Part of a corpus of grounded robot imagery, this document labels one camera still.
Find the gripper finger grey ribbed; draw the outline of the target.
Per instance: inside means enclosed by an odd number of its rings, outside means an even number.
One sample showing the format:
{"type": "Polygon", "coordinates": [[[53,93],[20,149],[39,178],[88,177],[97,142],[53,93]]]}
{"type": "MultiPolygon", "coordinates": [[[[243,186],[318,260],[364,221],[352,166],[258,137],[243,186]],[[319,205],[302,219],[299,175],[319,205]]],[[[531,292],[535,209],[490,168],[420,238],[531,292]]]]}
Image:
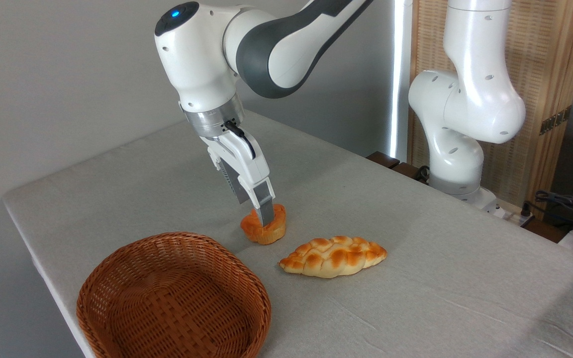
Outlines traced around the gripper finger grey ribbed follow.
{"type": "Polygon", "coordinates": [[[246,192],[245,188],[241,185],[239,181],[239,173],[232,168],[224,159],[220,159],[218,161],[219,170],[225,177],[226,182],[229,184],[232,192],[236,195],[237,200],[240,204],[248,201],[249,195],[246,192]]]}
{"type": "Polygon", "coordinates": [[[273,199],[275,192],[272,183],[268,177],[257,184],[249,184],[244,177],[238,177],[239,188],[237,199],[242,204],[245,201],[251,201],[261,226],[269,225],[275,219],[273,199]]]}

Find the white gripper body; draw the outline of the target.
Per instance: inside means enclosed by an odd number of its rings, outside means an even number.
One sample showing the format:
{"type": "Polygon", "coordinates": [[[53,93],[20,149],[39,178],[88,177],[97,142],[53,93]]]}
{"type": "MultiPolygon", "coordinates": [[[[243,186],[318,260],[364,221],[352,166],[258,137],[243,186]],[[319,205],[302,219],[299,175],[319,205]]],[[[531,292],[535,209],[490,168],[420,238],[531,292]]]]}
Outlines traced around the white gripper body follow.
{"type": "Polygon", "coordinates": [[[217,170],[225,161],[245,182],[255,187],[269,177],[269,167],[259,143],[250,134],[240,137],[227,131],[216,137],[200,137],[208,145],[208,152],[217,170]]]}

